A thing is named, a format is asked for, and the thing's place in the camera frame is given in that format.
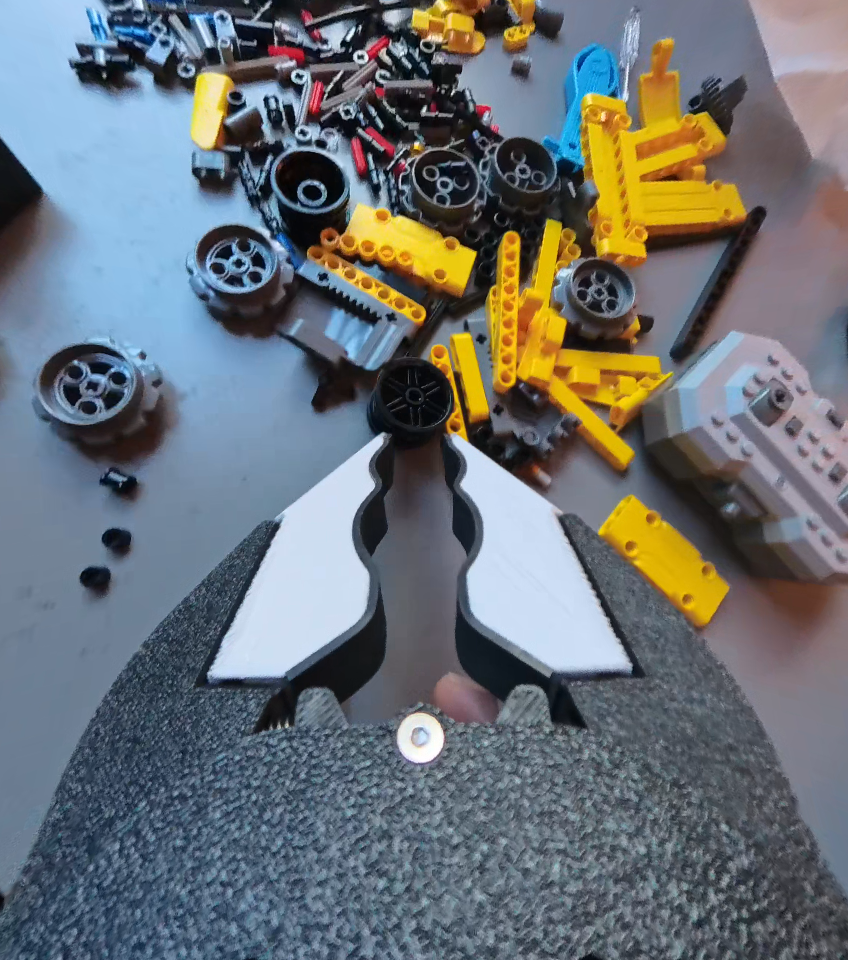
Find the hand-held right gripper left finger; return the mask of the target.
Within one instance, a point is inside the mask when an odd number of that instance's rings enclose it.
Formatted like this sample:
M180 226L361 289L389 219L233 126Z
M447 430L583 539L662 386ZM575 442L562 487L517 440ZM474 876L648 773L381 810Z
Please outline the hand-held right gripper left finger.
M225 619L209 686L326 688L344 702L377 673L386 624L373 555L393 468L393 438L379 435L280 514Z

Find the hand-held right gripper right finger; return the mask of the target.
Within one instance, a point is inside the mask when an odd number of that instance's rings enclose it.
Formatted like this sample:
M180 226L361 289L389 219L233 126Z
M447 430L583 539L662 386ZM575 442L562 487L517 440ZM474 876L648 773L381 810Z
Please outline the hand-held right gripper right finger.
M442 456L465 551L455 618L465 673L501 701L535 686L552 706L571 704L573 683L631 678L561 510L459 437L443 438Z

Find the black wheel rim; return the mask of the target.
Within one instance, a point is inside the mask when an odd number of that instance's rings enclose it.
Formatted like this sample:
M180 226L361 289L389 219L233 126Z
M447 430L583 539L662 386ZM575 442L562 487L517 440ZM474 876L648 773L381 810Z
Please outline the black wheel rim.
M270 183L286 233L298 246L317 244L327 229L346 231L350 178L326 151L284 151L274 162Z
M389 434L397 447L427 444L454 411L450 380L425 359L401 357L385 364L370 394L367 418L375 433Z

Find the pile of small building pieces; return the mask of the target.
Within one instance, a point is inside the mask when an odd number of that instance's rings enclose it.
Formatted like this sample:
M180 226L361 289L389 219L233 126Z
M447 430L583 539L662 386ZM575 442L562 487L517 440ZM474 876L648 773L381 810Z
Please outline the pile of small building pieces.
M191 173L212 188L240 179L252 209L277 231L267 211L270 173L289 149L347 152L353 179L399 213L398 180L423 151L454 150L478 167L505 138L463 67L499 35L512 73L526 78L527 40L555 40L564 22L552 2L355 2L327 12L297 2L297 21L291 5L103 2L87 8L91 36L75 43L69 66L82 83L107 88L123 87L138 68L192 91L203 71L227 74L235 88L221 142L215 150L193 144ZM474 241L513 225L532 234L545 214L493 212L486 199L463 234Z

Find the grey desk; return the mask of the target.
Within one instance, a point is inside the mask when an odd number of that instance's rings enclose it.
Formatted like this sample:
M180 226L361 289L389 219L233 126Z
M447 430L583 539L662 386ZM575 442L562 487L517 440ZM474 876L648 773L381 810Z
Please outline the grey desk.
M185 259L223 223L251 222L238 185L205 193L190 172L189 91L82 85L68 58L87 2L0 2L0 135L45 198L0 234L0 892L15 882L67 760L100 699L154 628L259 522L369 439L363 397L310 406L314 372L278 337L234 332L191 293ZM530 79L510 75L494 37L467 64L506 136L560 126L562 84L589 42L617 46L631 3L561 3L557 42L533 43ZM711 327L780 340L848 416L848 193L813 163L767 67L746 2L648 2L649 45L674 37L684 90L711 74L750 89L712 169L768 218ZM49 354L110 335L144 349L167 380L156 433L85 451L35 417ZM551 461L549 498L597 529L633 492L731 583L707 630L774 740L808 824L848 894L848 586L750 576L707 504L670 483L629 441L619 476L576 441ZM399 455L377 552L386 660L353 701L375 722L427 699L454 649L463 553L435 446ZM98 482L138 478L130 497ZM124 555L101 534L131 532ZM106 566L105 593L80 571Z

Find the small grey part cluster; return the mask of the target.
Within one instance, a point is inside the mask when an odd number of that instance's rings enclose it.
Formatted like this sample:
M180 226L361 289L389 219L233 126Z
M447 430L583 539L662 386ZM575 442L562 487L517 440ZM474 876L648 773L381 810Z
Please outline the small grey part cluster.
M546 491L552 479L545 462L562 441L574 437L581 419L550 406L536 418L513 415L501 405L492 417L485 453L499 466Z

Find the grey battery box brick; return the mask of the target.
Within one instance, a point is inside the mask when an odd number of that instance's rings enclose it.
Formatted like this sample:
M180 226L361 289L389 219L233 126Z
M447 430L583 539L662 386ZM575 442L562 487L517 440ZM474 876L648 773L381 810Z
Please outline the grey battery box brick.
M728 333L642 421L647 451L715 508L756 575L848 583L848 419L779 342Z

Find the heap of yellow beams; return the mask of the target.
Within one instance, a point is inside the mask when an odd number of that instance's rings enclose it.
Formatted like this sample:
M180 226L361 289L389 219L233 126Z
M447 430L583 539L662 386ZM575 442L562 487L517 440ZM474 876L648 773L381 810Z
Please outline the heap of yellow beams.
M430 308L363 270L358 257L338 248L338 234L325 229L307 251L307 261L329 268L380 300L415 327L391 359L416 357L439 367L451 382L454 411L443 431L474 443L485 453L492 417L501 405L521 419L535 419L550 406L578 416L577 434L615 470L624 473L635 453L621 437L622 429L639 413L651 394L670 374L657 356L630 351L580 349L564 346L573 332L554 308L552 288L557 272L579 254L575 234L561 222L547 220L542 246L529 285L521 288L522 237L506 231L491 250L491 286L483 315L469 318L465 330L450 336L448 344L430 343L430 322L440 321L447 305L438 299ZM430 346L427 355L415 350ZM351 366L322 361L327 372L314 403L342 390ZM380 375L363 372L369 375Z

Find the dark grey toothed wheel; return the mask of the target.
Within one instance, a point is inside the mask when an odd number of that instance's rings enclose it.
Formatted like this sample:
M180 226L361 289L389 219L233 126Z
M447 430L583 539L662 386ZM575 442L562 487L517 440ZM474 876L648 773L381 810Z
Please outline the dark grey toothed wheel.
M586 340L628 339L640 329L633 279L607 260L578 258L560 269L552 301L574 334Z
M486 202L478 167L447 148L424 150L408 162L398 193L402 215L454 236L478 221Z
M142 349L98 337L46 359L35 375L32 407L63 438L105 447L146 426L163 385L162 370Z
M536 140L505 138L478 164L489 209L508 215L544 214L558 191L557 167Z
M210 229L185 260L190 288L224 321L257 321L280 312L295 292L287 249L263 229L233 223Z

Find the long black beam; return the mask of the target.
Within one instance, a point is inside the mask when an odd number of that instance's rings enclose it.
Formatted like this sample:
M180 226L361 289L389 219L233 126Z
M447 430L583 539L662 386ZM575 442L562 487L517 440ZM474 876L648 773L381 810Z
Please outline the long black beam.
M766 216L765 206L755 206L747 213L742 224L730 233L723 253L670 348L672 361L680 363L698 349L712 318L741 270Z

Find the small yellow curved panel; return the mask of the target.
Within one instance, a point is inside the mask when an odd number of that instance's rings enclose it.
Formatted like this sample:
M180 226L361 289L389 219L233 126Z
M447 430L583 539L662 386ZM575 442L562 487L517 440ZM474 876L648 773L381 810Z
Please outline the small yellow curved panel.
M198 149L212 151L218 148L228 113L227 97L234 88L235 84L227 74L203 71L197 75L193 87L190 138Z

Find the yellow tabbed panel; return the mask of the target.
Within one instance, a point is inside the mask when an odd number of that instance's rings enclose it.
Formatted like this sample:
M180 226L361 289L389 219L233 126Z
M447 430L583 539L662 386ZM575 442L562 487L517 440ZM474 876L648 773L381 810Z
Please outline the yellow tabbed panel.
M680 95L680 73L670 68L674 50L672 37L655 42L650 55L650 68L641 74L638 99L643 127L678 121L683 116Z

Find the blue brick separator tool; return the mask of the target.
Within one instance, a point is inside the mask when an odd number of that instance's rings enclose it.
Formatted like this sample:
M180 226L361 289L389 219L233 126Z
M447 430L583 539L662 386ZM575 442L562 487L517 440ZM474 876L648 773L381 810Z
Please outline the blue brick separator tool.
M563 126L557 137L545 136L542 141L559 174L572 175L582 169L581 104L583 97L592 93L615 99L621 94L617 56L599 44L584 47L574 57L564 83L566 116Z

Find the black gear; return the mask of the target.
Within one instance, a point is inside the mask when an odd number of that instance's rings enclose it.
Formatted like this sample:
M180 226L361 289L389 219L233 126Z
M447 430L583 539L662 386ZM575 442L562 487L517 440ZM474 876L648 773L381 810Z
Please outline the black gear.
M690 98L687 105L689 114L708 114L727 137L733 126L734 111L742 102L748 84L741 76L724 83L718 76L703 80L697 94Z

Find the small clear-handled screwdriver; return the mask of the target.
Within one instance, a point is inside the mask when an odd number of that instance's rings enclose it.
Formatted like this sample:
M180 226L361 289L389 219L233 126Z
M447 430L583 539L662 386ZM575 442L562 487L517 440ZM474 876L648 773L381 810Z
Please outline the small clear-handled screwdriver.
M625 103L629 99L631 75L640 52L641 29L641 10L637 6L633 6L624 22L618 59L620 98Z

